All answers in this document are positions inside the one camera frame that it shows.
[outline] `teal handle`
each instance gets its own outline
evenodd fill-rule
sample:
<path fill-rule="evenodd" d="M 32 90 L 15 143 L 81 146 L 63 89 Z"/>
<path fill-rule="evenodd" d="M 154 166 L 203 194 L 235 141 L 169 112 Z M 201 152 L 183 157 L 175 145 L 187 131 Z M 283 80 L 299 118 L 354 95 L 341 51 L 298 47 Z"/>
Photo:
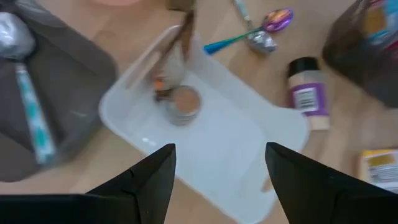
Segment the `teal handle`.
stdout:
<path fill-rule="evenodd" d="M 55 155 L 55 144 L 32 80 L 23 63 L 16 63 L 16 75 L 36 160 L 39 164 L 47 164 Z"/>
<path fill-rule="evenodd" d="M 245 38 L 249 34 L 259 31 L 260 29 L 261 28 L 254 29 L 254 30 L 251 30 L 251 31 L 249 31 L 249 32 L 247 32 L 245 34 L 237 36 L 237 37 L 233 37 L 233 38 L 230 38 L 230 39 L 226 39 L 226 40 L 222 40 L 222 41 L 215 42 L 215 43 L 212 43 L 212 44 L 208 44 L 208 45 L 204 46 L 203 50 L 205 50 L 206 53 L 208 53 L 210 55 L 213 55 L 213 54 L 219 52 L 220 50 L 224 49 L 225 47 L 227 47 L 227 46 L 229 46 L 229 45 L 231 45 L 231 44 L 233 44 L 233 43 Z"/>

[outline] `plastic container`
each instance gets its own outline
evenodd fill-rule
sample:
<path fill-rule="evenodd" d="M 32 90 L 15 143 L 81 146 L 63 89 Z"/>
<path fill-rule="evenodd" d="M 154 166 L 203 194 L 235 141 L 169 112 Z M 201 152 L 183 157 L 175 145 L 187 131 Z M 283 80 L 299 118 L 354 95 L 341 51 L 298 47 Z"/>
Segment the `plastic container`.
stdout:
<path fill-rule="evenodd" d="M 273 190 L 263 192 L 269 177 L 266 143 L 300 151 L 308 138 L 307 121 L 299 111 L 279 108 L 258 95 L 209 57 L 196 37 L 181 84 L 199 92 L 201 109 L 190 124 L 172 124 L 154 101 L 148 71 L 176 31 L 165 31 L 104 95 L 101 119 L 147 155 L 175 143 L 176 176 L 182 182 L 238 223 L 257 223 L 277 198 Z"/>

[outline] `small jar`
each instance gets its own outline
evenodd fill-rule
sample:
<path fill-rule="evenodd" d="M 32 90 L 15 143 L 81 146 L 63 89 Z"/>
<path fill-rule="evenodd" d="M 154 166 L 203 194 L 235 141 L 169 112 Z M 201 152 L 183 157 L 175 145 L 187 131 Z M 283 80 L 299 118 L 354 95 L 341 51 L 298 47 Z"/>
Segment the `small jar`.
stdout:
<path fill-rule="evenodd" d="M 168 100 L 165 101 L 165 110 L 171 123 L 182 126 L 190 123 L 197 117 L 201 99 L 198 92 L 190 86 L 174 88 Z"/>
<path fill-rule="evenodd" d="M 306 115 L 312 130 L 326 130 L 330 117 L 326 97 L 326 77 L 313 57 L 303 57 L 289 64 L 289 87 L 294 108 Z"/>

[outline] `jar lid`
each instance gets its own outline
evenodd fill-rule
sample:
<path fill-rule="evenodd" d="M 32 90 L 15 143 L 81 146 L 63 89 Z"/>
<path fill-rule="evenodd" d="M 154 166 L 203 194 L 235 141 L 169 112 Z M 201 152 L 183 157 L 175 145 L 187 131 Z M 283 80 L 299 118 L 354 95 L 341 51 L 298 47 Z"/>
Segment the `jar lid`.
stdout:
<path fill-rule="evenodd" d="M 315 57 L 298 58 L 289 63 L 287 77 L 290 78 L 297 73 L 311 70 L 319 70 L 318 60 Z"/>

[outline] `spice bottle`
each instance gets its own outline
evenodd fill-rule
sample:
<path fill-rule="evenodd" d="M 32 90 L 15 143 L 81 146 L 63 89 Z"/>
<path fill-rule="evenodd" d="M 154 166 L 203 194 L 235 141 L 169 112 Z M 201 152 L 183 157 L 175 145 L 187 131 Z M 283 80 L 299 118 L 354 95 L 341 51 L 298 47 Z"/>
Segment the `spice bottle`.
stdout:
<path fill-rule="evenodd" d="M 325 76 L 313 57 L 302 57 L 289 64 L 289 88 L 294 108 L 308 118 L 312 130 L 330 127 Z"/>

